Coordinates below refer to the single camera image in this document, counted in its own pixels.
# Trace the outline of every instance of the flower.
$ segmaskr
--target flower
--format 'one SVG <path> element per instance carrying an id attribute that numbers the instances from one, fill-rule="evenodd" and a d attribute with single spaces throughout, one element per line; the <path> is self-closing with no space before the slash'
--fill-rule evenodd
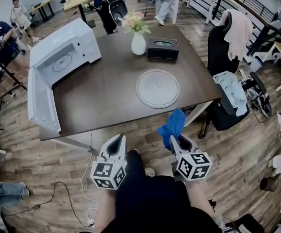
<path id="1" fill-rule="evenodd" d="M 122 22 L 122 27 L 127 28 L 128 32 L 150 33 L 148 25 L 142 21 L 144 17 L 145 15 L 142 12 L 135 12 L 133 10 L 133 12 L 127 13 L 123 18 L 119 18 L 119 20 Z"/>

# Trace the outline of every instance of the light blue cloth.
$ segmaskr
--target light blue cloth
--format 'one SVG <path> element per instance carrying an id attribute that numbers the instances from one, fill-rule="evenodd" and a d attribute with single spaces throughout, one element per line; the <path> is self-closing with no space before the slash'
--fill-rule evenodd
<path id="1" fill-rule="evenodd" d="M 178 139 L 183 130 L 184 121 L 185 114 L 181 109 L 177 108 L 167 119 L 166 124 L 158 128 L 158 133 L 163 137 L 164 146 L 168 150 L 170 150 L 170 135 L 172 134 L 176 139 Z"/>
<path id="2" fill-rule="evenodd" d="M 22 201 L 22 196 L 28 196 L 29 191 L 24 182 L 0 182 L 0 205 L 10 207 Z"/>
<path id="3" fill-rule="evenodd" d="M 221 85 L 233 108 L 237 108 L 236 116 L 245 114 L 247 112 L 247 98 L 237 77 L 233 73 L 225 71 L 214 75 L 214 80 Z"/>

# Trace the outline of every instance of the microwave door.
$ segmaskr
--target microwave door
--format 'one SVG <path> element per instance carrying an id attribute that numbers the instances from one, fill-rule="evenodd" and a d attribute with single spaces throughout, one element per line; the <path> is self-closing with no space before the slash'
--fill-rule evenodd
<path id="1" fill-rule="evenodd" d="M 34 68 L 31 68 L 28 74 L 27 101 L 30 121 L 56 133 L 61 130 L 53 91 Z"/>

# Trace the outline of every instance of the jeans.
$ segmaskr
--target jeans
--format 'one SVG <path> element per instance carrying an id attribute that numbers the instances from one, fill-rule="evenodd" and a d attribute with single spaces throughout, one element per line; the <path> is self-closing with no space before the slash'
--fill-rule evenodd
<path id="1" fill-rule="evenodd" d="M 28 196 L 29 191 L 24 182 L 0 182 L 0 205 L 3 207 L 14 206 L 22 201 L 22 196 Z"/>
<path id="2" fill-rule="evenodd" d="M 139 153 L 127 153 L 127 175 L 116 192 L 116 217 L 125 217 L 139 205 L 152 201 L 173 202 L 177 206 L 190 207 L 189 197 L 183 182 L 170 176 L 146 176 Z"/>
<path id="3" fill-rule="evenodd" d="M 171 6 L 171 0 L 157 0 L 155 2 L 156 16 L 160 19 L 165 20 Z"/>

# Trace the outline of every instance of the wooden floor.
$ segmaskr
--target wooden floor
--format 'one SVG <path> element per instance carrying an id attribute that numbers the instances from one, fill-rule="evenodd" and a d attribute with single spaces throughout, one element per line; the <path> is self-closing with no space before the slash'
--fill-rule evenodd
<path id="1" fill-rule="evenodd" d="M 126 0 L 126 3 L 129 10 L 134 8 L 137 11 L 146 10 L 145 4 L 136 0 Z M 153 18 L 154 14 L 154 7 L 148 6 L 146 21 L 150 26 L 157 25 Z M 39 26 L 35 32 L 49 35 L 78 17 L 80 13 L 77 9 L 62 12 Z M 97 13 L 90 14 L 87 18 L 95 19 L 96 36 L 105 35 Z M 206 25 L 204 18 L 194 10 L 187 9 L 185 5 L 180 7 L 177 26 L 207 65 L 207 39 L 212 26 Z M 249 70 L 245 64 L 241 64 L 240 68 L 248 75 Z M 270 94 L 273 110 L 273 116 L 264 124 L 258 123 L 250 111 L 245 120 L 227 131 L 218 132 L 211 124 L 207 137 L 198 140 L 197 134 L 204 127 L 205 114 L 203 114 L 185 128 L 183 133 L 193 138 L 212 158 L 213 167 L 203 185 L 207 197 L 217 201 L 216 212 L 227 220 L 236 220 L 244 214 L 251 213 L 268 232 L 280 209 L 281 184 L 275 192 L 265 192 L 259 189 L 259 183 L 263 177 L 271 173 L 270 169 L 266 169 L 267 161 L 281 153 L 275 115 L 276 111 L 281 111 L 281 91 L 275 92 L 275 88 L 281 84 L 281 74 L 278 68 L 269 65 L 264 67 L 259 75 Z M 26 77 L 21 79 L 24 83 L 27 82 Z M 7 154 L 0 155 L 0 181 L 23 181 L 32 194 L 24 198 L 19 206 L 3 209 L 3 212 L 5 214 L 19 212 L 49 200 L 55 182 L 63 181 L 69 188 L 78 217 L 86 225 L 87 209 L 97 206 L 96 203 L 86 199 L 81 190 L 81 178 L 90 153 L 52 142 L 40 142 L 38 126 L 28 121 L 27 93 L 18 89 L 16 95 L 14 99 L 10 97 L 5 99 L 1 116 L 1 126 L 5 130 L 0 133 L 0 144 Z M 256 112 L 256 115 L 263 119 L 259 112 Z M 170 175 L 170 163 L 174 157 L 164 149 L 162 138 L 156 132 L 168 116 L 167 114 L 154 116 L 93 131 L 92 141 L 95 150 L 93 159 L 109 137 L 124 133 L 127 136 L 128 148 L 137 148 L 146 166 L 153 167 L 158 175 Z M 78 137 L 86 142 L 91 141 L 90 133 Z M 92 184 L 89 175 L 84 183 L 88 196 L 98 200 L 100 190 Z M 95 210 L 91 210 L 90 216 L 94 214 Z M 51 203 L 42 205 L 37 211 L 7 217 L 7 222 L 16 227 L 19 233 L 78 233 L 85 230 L 74 217 L 66 190 L 61 185 L 57 188 Z"/>

